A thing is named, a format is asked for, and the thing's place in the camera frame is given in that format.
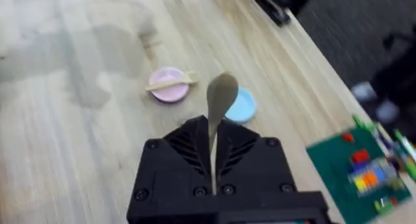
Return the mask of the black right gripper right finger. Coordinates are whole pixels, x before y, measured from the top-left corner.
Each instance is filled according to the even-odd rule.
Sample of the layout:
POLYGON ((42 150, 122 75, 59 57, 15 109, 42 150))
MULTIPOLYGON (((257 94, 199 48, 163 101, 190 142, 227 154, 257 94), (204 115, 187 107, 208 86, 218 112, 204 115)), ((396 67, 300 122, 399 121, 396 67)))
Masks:
POLYGON ((216 179, 221 195, 296 191, 280 140, 228 120, 218 126, 216 179))

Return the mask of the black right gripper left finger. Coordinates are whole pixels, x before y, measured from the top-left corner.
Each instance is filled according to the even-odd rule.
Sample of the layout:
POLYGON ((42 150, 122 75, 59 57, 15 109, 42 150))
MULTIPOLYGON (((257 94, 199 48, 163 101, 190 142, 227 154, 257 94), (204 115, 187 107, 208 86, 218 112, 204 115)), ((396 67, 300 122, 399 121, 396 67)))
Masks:
POLYGON ((198 116, 144 144, 129 218, 213 218, 207 118, 198 116))

